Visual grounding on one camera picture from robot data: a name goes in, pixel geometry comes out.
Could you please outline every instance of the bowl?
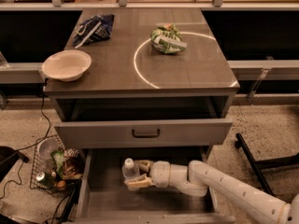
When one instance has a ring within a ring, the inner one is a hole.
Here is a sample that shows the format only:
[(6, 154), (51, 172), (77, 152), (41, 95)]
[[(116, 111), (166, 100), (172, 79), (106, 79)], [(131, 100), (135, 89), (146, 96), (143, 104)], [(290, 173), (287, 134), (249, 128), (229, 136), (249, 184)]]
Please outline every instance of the bowl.
[(64, 50), (51, 55), (42, 64), (42, 71), (46, 77), (69, 82), (80, 78), (91, 63), (91, 56), (84, 51)]
[(51, 159), (51, 153), (59, 149), (59, 144), (55, 139), (45, 139), (37, 145), (37, 154), (44, 161)]

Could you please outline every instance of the black drawer handle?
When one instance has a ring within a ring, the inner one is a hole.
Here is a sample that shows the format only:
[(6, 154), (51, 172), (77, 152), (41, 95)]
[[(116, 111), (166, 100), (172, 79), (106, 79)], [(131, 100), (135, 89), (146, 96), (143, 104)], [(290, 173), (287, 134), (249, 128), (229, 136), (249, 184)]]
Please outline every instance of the black drawer handle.
[(155, 134), (136, 134), (135, 130), (132, 130), (132, 136), (134, 138), (157, 138), (160, 136), (160, 129), (157, 129)]

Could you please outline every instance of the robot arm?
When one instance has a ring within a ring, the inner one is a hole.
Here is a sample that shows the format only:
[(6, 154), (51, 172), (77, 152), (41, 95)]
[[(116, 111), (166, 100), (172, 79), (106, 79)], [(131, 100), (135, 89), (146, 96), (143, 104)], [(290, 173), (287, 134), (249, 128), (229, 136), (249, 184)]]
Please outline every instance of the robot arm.
[(126, 180), (125, 184), (140, 188), (175, 187), (182, 193), (197, 197), (205, 196), (209, 186), (247, 211), (261, 224), (299, 223), (299, 195), (291, 204), (285, 203), (201, 161), (191, 161), (188, 167), (156, 161), (150, 163), (147, 171), (149, 169), (150, 177), (142, 175), (136, 180)]

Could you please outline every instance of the drawer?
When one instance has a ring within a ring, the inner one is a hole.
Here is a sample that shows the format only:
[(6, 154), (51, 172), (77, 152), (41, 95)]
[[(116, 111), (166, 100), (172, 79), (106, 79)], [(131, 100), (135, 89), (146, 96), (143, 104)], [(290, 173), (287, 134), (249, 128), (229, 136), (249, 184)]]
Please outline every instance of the drawer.
[(121, 166), (128, 157), (188, 165), (192, 160), (201, 160), (200, 153), (200, 147), (90, 149), (75, 222), (234, 223), (233, 217), (215, 213), (211, 191), (204, 197), (193, 197), (175, 188), (130, 191), (123, 184)]
[(229, 119), (74, 121), (54, 124), (66, 147), (183, 147), (222, 144)]

